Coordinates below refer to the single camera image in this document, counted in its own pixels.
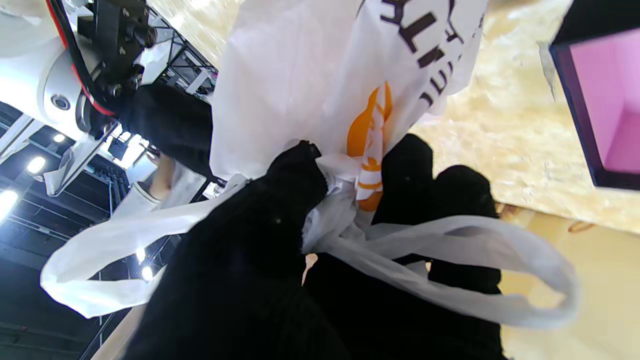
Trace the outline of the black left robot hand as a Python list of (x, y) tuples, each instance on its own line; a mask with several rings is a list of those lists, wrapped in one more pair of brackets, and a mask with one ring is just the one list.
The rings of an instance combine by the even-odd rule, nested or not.
[(430, 303), (321, 253), (303, 225), (329, 188), (308, 141), (178, 244), (125, 360), (503, 360), (498, 323)]

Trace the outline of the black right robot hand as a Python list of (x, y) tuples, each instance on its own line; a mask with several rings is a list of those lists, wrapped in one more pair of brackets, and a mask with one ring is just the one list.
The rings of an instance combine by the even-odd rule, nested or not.
[(118, 120), (126, 132), (140, 135), (161, 153), (211, 182), (213, 119), (211, 105), (161, 83), (140, 86), (121, 102)]

